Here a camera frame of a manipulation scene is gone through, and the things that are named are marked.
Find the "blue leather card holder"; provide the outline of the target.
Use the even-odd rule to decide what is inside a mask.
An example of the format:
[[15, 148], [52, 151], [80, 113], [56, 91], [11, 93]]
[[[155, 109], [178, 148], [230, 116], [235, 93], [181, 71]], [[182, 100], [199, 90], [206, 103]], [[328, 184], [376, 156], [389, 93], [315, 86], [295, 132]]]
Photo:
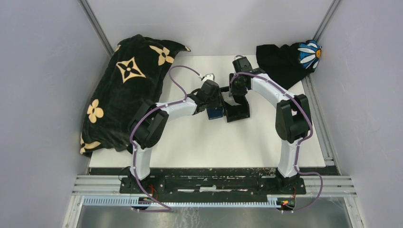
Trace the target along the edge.
[[223, 107], [210, 107], [207, 108], [207, 115], [209, 120], [219, 119], [223, 117]]

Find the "black card tray stand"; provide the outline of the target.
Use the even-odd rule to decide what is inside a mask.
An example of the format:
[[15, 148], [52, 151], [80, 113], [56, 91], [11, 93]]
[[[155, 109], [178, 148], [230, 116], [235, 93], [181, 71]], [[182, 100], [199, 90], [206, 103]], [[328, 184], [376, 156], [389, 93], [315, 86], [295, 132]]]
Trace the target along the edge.
[[[220, 92], [230, 92], [230, 88], [228, 86], [221, 87]], [[250, 118], [250, 108], [249, 103], [246, 99], [245, 95], [232, 95], [238, 106], [231, 106], [224, 102], [221, 95], [221, 104], [223, 107], [223, 115], [226, 117], [226, 121], [228, 123], [239, 121], [243, 119]]]

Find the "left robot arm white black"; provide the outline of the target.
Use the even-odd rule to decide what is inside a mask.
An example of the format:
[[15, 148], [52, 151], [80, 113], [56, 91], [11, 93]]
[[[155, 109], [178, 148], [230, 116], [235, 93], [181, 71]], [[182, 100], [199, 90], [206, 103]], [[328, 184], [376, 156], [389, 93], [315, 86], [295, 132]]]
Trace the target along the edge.
[[220, 94], [219, 85], [208, 79], [201, 88], [181, 100], [169, 103], [146, 100], [141, 105], [129, 125], [133, 155], [130, 172], [134, 176], [131, 186], [136, 192], [144, 193], [149, 189], [150, 183], [146, 177], [150, 175], [152, 149], [159, 142], [166, 124], [220, 106]]

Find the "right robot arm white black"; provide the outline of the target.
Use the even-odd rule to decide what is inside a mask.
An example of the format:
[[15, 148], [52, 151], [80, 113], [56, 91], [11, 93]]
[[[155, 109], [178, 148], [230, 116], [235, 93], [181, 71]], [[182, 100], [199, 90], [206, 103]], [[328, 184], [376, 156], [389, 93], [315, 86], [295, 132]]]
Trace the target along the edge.
[[291, 177], [300, 174], [298, 159], [302, 142], [313, 135], [309, 102], [304, 94], [295, 95], [273, 81], [260, 68], [253, 68], [249, 60], [237, 55], [232, 62], [235, 73], [230, 77], [230, 95], [246, 95], [254, 91], [276, 109], [275, 129], [282, 140], [280, 161], [275, 179], [277, 192], [286, 194], [293, 189]]

